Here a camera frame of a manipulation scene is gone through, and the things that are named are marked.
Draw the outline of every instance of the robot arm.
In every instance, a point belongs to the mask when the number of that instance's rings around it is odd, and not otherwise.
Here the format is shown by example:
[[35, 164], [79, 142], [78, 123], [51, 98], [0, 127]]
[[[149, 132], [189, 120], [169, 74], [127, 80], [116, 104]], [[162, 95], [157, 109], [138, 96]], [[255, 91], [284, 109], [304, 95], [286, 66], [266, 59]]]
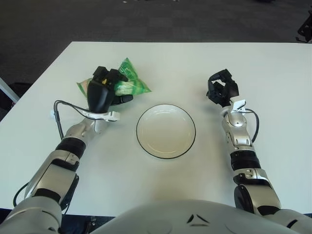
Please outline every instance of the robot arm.
[[60, 144], [29, 181], [25, 200], [8, 215], [0, 233], [58, 232], [61, 211], [69, 206], [79, 181], [76, 170], [84, 150], [108, 121], [119, 120], [119, 113], [108, 112], [109, 107], [133, 99], [132, 95], [115, 96], [115, 84], [125, 79], [118, 70], [97, 68], [88, 85], [89, 111], [82, 111], [86, 118], [69, 128], [64, 137], [60, 134]]
[[[268, 176], [260, 166], [253, 141], [247, 132], [244, 117], [245, 100], [239, 98], [238, 87], [227, 69], [208, 80], [207, 96], [223, 107], [222, 127], [226, 134], [227, 149], [234, 171], [233, 180], [237, 184], [234, 200], [237, 208], [270, 219], [298, 233], [310, 234], [311, 219], [292, 210], [281, 210], [277, 194]], [[212, 81], [220, 79], [225, 83]]]

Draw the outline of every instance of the green plastic bag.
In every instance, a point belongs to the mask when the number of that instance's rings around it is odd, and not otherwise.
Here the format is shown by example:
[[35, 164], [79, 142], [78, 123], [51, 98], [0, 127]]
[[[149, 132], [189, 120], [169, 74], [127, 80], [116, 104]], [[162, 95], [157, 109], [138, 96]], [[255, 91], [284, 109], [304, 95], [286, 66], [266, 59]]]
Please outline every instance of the green plastic bag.
[[[121, 66], [119, 67], [119, 72], [122, 73], [126, 78], [128, 78], [128, 81], [119, 81], [114, 89], [116, 96], [122, 96], [122, 95], [138, 95], [138, 94], [144, 94], [151, 92], [151, 90], [147, 87], [147, 85], [138, 78], [137, 71], [131, 64], [130, 60], [126, 58]], [[87, 97], [87, 88], [89, 85], [90, 80], [92, 78], [86, 79], [83, 82], [77, 83], [79, 89], [83, 93], [85, 97]]]

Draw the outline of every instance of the plate rim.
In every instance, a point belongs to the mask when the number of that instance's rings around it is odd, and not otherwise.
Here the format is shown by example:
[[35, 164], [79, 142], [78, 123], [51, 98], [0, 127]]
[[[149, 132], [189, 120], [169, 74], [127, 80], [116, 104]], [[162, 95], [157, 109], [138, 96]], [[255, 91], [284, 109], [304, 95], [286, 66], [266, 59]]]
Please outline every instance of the plate rim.
[[[154, 108], [154, 107], [156, 107], [156, 106], [162, 106], [162, 105], [175, 106], [175, 107], [181, 109], [182, 111], [184, 111], [184, 112], [190, 117], [190, 119], [191, 119], [191, 121], [192, 121], [192, 123], [193, 123], [193, 125], [194, 125], [195, 134], [194, 134], [193, 142], [191, 143], [190, 147], [189, 147], [185, 152], [183, 152], [183, 153], [181, 153], [180, 155], [175, 156], [175, 157], [163, 158], [163, 157], [157, 157], [157, 156], [155, 156], [155, 155], [149, 153], [149, 152], [141, 145], [141, 143], [140, 143], [140, 141], [139, 141], [139, 139], [138, 139], [138, 136], [137, 136], [137, 126], [138, 126], [138, 123], [140, 122], [142, 116], [143, 116], [147, 111], [149, 111], [150, 109], [152, 109], [152, 108]], [[142, 148], [145, 152], [147, 152], [149, 155], [151, 155], [151, 156], [153, 156], [153, 157], [156, 157], [156, 158], [159, 158], [159, 159], [163, 159], [163, 160], [170, 160], [170, 159], [174, 159], [174, 158], [181, 157], [182, 155], [186, 154], [186, 153], [191, 149], [191, 147], [193, 146], [193, 144], [194, 144], [194, 142], [195, 142], [195, 139], [196, 139], [196, 126], [195, 126], [195, 123], [194, 123], [194, 120], [192, 119], [192, 117], [191, 117], [191, 116], [189, 115], [189, 113], [187, 113], [187, 111], [185, 111], [183, 108], [181, 108], [181, 107], [179, 107], [179, 106], [177, 106], [177, 105], [169, 104], [169, 103], [157, 104], [157, 105], [154, 105], [154, 106], [148, 108], [146, 111], [144, 111], [144, 112], [141, 114], [140, 118], [138, 119], [138, 121], [137, 121], [137, 123], [136, 123], [136, 139], [137, 139], [139, 145], [141, 146], [141, 148]]]

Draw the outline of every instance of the gray carpet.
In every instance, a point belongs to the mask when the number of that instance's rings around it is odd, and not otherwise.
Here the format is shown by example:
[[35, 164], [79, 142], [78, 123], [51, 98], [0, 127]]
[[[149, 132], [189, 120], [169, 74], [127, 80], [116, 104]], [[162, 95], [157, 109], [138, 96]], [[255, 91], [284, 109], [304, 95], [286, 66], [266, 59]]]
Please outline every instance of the gray carpet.
[[311, 0], [0, 0], [0, 77], [34, 82], [77, 41], [295, 42]]

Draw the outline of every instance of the white plate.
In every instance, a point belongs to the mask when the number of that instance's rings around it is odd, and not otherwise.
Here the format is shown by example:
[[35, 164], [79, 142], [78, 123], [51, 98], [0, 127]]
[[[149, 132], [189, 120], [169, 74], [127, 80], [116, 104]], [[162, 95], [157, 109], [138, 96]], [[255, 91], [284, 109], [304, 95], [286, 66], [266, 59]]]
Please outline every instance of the white plate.
[[159, 158], [175, 158], [186, 153], [195, 140], [192, 118], [177, 106], [157, 105], [143, 113], [136, 126], [142, 148]]

